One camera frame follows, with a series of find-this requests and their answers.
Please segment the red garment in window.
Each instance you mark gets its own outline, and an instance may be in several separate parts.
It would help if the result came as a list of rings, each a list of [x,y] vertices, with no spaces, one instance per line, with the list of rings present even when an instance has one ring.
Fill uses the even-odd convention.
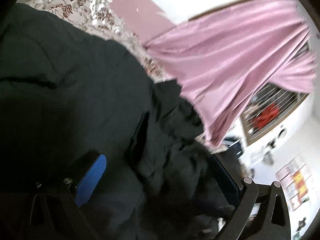
[[[276,103],[272,103],[267,106],[259,116],[257,116],[253,120],[253,127],[256,129],[262,129],[265,127],[269,122],[275,119],[279,114],[279,107]]]

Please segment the barred window with wooden frame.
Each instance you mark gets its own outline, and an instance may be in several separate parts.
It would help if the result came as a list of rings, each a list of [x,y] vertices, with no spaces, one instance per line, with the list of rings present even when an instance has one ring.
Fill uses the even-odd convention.
[[[274,84],[265,84],[240,115],[247,145],[251,145],[285,120],[306,98]]]

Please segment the black coat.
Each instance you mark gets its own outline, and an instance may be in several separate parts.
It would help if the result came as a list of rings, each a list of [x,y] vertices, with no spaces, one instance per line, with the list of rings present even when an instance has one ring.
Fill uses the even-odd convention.
[[[154,83],[114,40],[16,3],[1,23],[1,231],[29,239],[72,169],[107,160],[81,206],[101,239],[213,239],[227,203],[203,124],[174,81]]]

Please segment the floral satin bedspread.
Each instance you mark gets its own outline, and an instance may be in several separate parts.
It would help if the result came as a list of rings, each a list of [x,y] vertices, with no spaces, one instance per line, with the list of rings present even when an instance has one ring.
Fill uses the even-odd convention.
[[[82,31],[125,46],[155,82],[164,82],[164,69],[142,46],[139,37],[111,9],[111,0],[17,0],[34,9],[50,12]]]

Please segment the dark blue bag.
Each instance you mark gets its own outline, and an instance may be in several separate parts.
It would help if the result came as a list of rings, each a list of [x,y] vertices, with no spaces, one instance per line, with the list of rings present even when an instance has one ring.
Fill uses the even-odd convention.
[[[229,149],[233,150],[235,152],[234,155],[237,158],[240,158],[243,155],[244,150],[242,148],[240,137],[228,136],[223,139],[222,143],[226,145]]]

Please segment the wall calendar poster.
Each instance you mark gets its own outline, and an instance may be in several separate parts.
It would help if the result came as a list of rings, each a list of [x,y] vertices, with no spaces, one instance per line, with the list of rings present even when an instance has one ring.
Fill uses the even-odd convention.
[[[310,199],[307,182],[311,172],[300,154],[276,172],[275,176],[284,190],[292,211]]]

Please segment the pink curtain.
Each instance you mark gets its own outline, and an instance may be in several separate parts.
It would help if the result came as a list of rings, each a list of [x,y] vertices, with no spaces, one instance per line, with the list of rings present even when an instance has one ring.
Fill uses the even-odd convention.
[[[218,146],[265,84],[310,93],[316,60],[295,0],[244,0],[181,23],[144,44]]]

